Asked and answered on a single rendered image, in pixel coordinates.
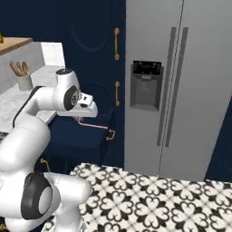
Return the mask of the wooden spatula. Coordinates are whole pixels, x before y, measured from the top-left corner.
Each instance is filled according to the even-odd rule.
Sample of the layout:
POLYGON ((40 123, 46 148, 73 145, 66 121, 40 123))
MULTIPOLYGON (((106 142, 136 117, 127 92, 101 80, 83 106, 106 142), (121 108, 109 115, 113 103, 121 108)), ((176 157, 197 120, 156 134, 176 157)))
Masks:
POLYGON ((21 73, 19 72, 19 70, 18 70, 16 64, 15 64, 13 61, 10 61, 10 62, 9 62, 9 65, 10 65, 11 69, 13 70, 13 72, 14 72, 14 74, 15 74, 16 76, 18 76, 18 77, 21 77, 21 76, 22 76, 21 73))

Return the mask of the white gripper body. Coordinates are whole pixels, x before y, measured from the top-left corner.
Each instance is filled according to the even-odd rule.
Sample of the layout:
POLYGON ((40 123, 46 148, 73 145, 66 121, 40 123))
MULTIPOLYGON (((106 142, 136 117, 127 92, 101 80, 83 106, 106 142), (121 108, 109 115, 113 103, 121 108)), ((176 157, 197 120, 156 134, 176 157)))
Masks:
POLYGON ((93 101, 87 108, 75 106, 70 111, 58 111, 57 114, 59 116, 95 118, 98 115, 98 108, 96 103, 93 101))

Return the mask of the grey utensil pot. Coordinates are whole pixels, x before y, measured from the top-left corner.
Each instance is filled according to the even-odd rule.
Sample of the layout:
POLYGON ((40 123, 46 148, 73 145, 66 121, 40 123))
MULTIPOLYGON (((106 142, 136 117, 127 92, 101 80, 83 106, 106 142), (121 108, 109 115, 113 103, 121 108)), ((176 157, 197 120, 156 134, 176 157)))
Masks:
POLYGON ((33 89, 33 82, 30 75, 17 77, 16 80, 18 83, 19 90, 21 92, 30 91, 33 89))

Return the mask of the dark blue drawer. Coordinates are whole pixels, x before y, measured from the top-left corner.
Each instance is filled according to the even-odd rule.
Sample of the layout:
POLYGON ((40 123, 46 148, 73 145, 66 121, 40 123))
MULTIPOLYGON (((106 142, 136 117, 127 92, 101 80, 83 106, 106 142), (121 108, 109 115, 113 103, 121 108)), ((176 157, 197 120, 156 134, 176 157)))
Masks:
POLYGON ((99 112, 96 118, 56 116, 50 123, 48 155, 67 155, 83 160, 100 160, 107 150, 106 136, 111 126, 113 108, 99 112))

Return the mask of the dark blue cabinet run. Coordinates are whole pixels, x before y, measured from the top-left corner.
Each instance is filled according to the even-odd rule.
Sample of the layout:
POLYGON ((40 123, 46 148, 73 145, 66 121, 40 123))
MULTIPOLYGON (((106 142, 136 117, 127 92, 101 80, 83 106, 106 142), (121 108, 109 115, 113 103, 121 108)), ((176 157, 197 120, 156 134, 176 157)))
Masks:
POLYGON ((227 107, 205 179, 232 182, 232 98, 227 107))

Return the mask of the wooden shelf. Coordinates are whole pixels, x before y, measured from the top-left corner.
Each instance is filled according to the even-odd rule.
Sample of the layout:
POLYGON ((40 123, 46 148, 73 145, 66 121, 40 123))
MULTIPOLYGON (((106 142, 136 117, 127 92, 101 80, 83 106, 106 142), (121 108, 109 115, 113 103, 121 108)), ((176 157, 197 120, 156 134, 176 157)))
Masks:
POLYGON ((5 37, 4 41, 0 43, 0 55, 12 52, 13 50, 25 46, 32 41, 32 38, 26 37, 5 37))

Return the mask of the dark blue arched cabinet door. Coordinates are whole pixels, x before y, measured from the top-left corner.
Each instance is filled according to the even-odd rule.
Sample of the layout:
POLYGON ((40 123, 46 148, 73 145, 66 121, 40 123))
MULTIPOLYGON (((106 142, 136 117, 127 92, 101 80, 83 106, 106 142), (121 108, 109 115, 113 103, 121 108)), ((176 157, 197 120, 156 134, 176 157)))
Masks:
POLYGON ((83 89, 85 93, 93 96, 98 107, 96 118, 84 118, 81 122, 96 126, 96 130, 103 133, 101 146, 101 164, 105 166, 124 166, 124 106, 125 87, 124 80, 90 82, 83 89), (120 106, 115 105, 115 82, 120 82, 119 101, 120 106), (110 135, 109 129, 115 130, 114 140, 106 140, 110 135))

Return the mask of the dark blue tall cabinet door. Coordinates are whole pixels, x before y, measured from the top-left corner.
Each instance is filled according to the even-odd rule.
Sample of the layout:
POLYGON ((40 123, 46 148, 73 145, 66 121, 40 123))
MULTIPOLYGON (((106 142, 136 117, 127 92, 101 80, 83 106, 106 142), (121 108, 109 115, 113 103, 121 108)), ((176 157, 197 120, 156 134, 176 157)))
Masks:
POLYGON ((66 64, 77 73, 111 70, 116 27, 124 27, 125 0, 64 0, 66 64))

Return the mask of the grey double-door fridge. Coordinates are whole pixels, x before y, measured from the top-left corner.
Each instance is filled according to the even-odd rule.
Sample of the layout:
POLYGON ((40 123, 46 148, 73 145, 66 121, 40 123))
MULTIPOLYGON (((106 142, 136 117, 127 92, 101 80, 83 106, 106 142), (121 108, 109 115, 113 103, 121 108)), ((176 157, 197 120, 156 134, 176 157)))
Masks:
POLYGON ((127 0, 127 171, 202 180, 232 96, 232 0, 127 0), (157 138, 171 27, 177 27, 160 146, 157 138), (183 27, 188 39, 165 147, 183 27))

